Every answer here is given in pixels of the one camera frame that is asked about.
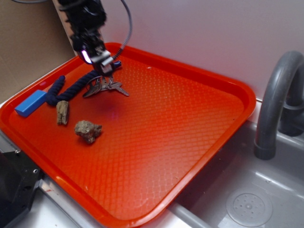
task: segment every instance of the tray rim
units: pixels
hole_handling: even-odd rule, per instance
[[[106,44],[110,52],[115,52],[119,48],[117,43],[107,43]],[[221,91],[227,92],[229,94],[237,96],[244,105],[243,113],[235,120],[235,122],[220,136],[220,138],[215,142],[214,145],[204,154],[204,156],[192,167],[190,171],[176,184],[173,188],[174,191],[170,191],[163,200],[153,208],[150,213],[143,215],[137,219],[132,220],[118,220],[110,215],[106,210],[104,210],[97,202],[95,202],[90,196],[84,196],[86,194],[81,188],[76,184],[73,184],[72,180],[68,176],[62,175],[63,179],[57,174],[56,169],[51,170],[50,165],[45,162],[46,158],[39,157],[33,158],[31,154],[29,156],[35,163],[41,164],[42,167],[49,167],[47,175],[49,175],[57,184],[60,185],[72,198],[74,198],[82,207],[84,207],[98,222],[103,225],[110,227],[136,227],[143,225],[144,223],[150,221],[157,215],[159,215],[166,207],[177,197],[178,193],[185,188],[185,183],[189,183],[196,174],[204,168],[210,159],[216,154],[215,150],[219,150],[225,142],[238,130],[239,127],[246,121],[246,119],[252,114],[256,106],[256,96],[249,86],[245,83],[237,81],[235,79],[222,76],[204,69],[193,67],[184,63],[177,62],[168,58],[164,58],[155,54],[151,54],[133,47],[126,47],[122,56],[132,58],[136,61],[147,64],[151,63],[152,67],[157,67],[161,70],[177,74],[181,77],[185,77],[190,80],[194,80],[202,83],[202,78],[212,79],[205,80],[204,85],[219,89]],[[22,141],[22,135],[18,134],[16,129],[10,129],[9,126],[5,124],[5,117],[9,116],[15,108],[15,104],[19,97],[28,97],[37,89],[43,90],[47,86],[51,85],[60,75],[66,74],[70,69],[82,64],[83,61],[79,57],[74,57],[62,66],[54,69],[50,73],[46,74],[35,83],[31,84],[24,90],[20,91],[9,99],[0,108],[0,129],[10,138],[12,141],[20,147],[22,150],[30,151],[35,150],[31,145],[27,145],[26,142]]]

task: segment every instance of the brown cardboard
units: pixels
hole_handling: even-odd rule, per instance
[[[0,1],[0,103],[74,56],[51,0]]]

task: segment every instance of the pink light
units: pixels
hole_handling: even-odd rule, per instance
[[[81,51],[82,56],[85,58],[85,61],[89,64],[92,64],[92,61],[90,60],[90,57],[88,56],[87,52],[85,50]]]

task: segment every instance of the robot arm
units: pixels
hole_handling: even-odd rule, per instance
[[[105,75],[105,66],[113,61],[106,50],[100,27],[105,24],[106,13],[100,0],[58,0],[71,24],[73,49],[80,58],[100,74]]]

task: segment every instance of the keys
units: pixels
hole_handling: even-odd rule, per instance
[[[88,85],[90,86],[88,91],[83,94],[83,97],[89,97],[98,92],[105,91],[105,90],[117,90],[118,92],[122,93],[125,96],[129,96],[129,93],[126,92],[124,89],[121,88],[122,84],[120,82],[114,82],[113,76],[109,76],[109,80],[107,81],[104,76],[97,78],[95,80],[95,84],[93,82],[89,82]]]
[[[113,82],[109,84],[108,89],[116,89],[118,92],[122,93],[125,96],[129,96],[129,93],[125,91],[123,88],[121,88],[123,84],[120,82]]]

